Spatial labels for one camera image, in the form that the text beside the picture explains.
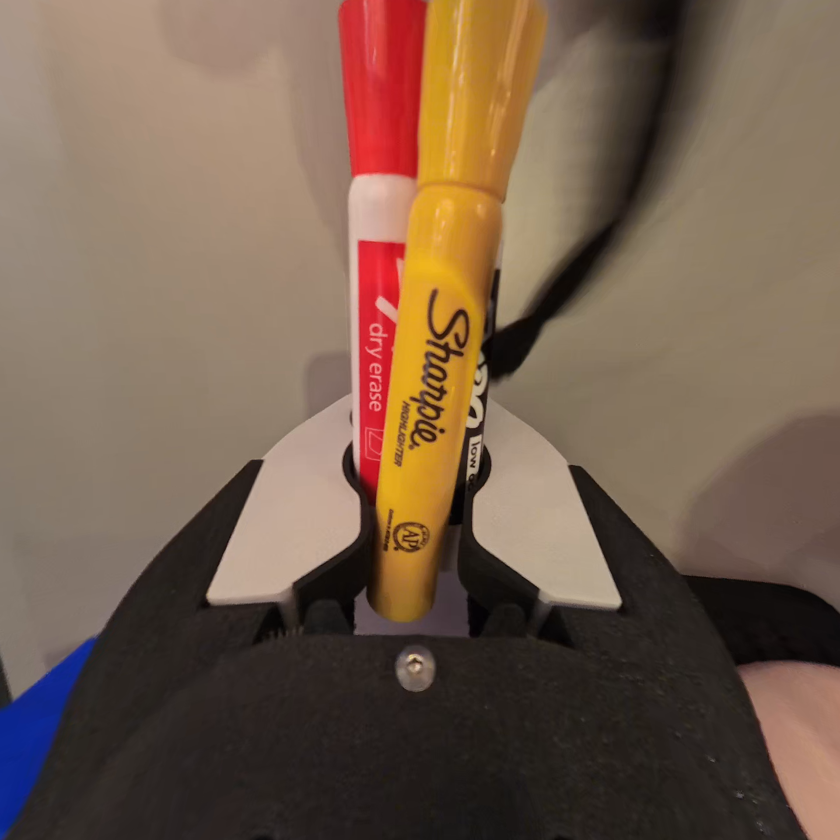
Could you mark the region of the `red capped marker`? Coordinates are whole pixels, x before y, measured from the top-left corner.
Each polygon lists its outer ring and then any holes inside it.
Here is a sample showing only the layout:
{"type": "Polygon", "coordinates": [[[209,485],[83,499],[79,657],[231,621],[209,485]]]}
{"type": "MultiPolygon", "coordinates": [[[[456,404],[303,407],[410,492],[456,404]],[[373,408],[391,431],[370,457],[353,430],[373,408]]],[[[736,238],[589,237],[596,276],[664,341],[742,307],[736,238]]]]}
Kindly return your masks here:
{"type": "Polygon", "coordinates": [[[417,193],[417,126],[427,3],[339,9],[350,153],[349,320],[353,466],[375,504],[405,258],[417,193]]]}

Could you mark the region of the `yellow highlighter marker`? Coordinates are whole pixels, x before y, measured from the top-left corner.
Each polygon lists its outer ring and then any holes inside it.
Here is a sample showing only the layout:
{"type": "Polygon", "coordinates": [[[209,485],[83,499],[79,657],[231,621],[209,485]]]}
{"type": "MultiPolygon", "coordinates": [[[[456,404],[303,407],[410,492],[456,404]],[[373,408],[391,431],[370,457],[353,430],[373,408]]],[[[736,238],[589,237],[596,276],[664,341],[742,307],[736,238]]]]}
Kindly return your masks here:
{"type": "Polygon", "coordinates": [[[535,1],[427,5],[367,597],[411,623],[434,603],[502,230],[543,49],[535,1]]]}

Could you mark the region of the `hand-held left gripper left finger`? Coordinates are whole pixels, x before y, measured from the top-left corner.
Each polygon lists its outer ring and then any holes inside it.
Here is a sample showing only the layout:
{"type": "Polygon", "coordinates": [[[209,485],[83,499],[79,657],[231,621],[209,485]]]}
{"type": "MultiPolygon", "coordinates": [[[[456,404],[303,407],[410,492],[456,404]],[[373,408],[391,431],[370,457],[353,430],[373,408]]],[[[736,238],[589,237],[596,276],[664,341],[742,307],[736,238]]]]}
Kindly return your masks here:
{"type": "Polygon", "coordinates": [[[272,604],[304,618],[351,606],[371,573],[373,509],[354,468],[344,396],[283,437],[256,478],[206,593],[212,606],[272,604]]]}

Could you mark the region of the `blue plastic bin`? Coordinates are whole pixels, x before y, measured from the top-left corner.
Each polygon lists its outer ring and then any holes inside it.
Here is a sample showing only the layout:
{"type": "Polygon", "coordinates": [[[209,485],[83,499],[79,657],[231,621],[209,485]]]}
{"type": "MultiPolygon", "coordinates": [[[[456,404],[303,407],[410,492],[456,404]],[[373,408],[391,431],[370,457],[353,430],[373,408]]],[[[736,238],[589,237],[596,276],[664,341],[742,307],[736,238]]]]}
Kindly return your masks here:
{"type": "Polygon", "coordinates": [[[7,837],[35,786],[96,641],[86,640],[1,709],[1,838],[7,837]]]}

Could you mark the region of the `person's left forearm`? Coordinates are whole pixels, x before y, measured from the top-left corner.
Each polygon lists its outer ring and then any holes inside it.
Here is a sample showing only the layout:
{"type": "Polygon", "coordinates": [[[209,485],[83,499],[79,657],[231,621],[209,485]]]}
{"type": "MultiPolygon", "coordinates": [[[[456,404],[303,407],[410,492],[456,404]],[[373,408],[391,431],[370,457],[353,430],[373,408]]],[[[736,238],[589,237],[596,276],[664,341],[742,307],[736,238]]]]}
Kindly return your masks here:
{"type": "Polygon", "coordinates": [[[784,794],[809,838],[839,838],[839,668],[741,666],[784,794]]]}

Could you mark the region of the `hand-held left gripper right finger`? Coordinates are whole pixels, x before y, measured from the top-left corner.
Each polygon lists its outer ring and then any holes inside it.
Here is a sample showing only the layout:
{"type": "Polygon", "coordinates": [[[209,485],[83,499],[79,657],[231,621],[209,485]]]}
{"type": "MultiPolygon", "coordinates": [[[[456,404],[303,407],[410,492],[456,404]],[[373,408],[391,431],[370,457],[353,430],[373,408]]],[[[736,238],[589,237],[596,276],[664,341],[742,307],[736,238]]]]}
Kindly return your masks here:
{"type": "Polygon", "coordinates": [[[469,597],[487,613],[516,605],[529,621],[561,607],[618,611],[622,598],[566,458],[494,401],[482,444],[459,539],[469,597]]]}

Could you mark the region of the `black textured pad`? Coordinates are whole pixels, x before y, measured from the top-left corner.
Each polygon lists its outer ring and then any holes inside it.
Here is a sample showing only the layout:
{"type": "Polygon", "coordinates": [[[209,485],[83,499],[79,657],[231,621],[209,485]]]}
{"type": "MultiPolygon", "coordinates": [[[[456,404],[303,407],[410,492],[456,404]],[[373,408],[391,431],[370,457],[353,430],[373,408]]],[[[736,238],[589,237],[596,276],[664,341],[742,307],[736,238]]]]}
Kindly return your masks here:
{"type": "Polygon", "coordinates": [[[803,589],[685,575],[737,666],[796,662],[839,666],[839,613],[803,589]]]}

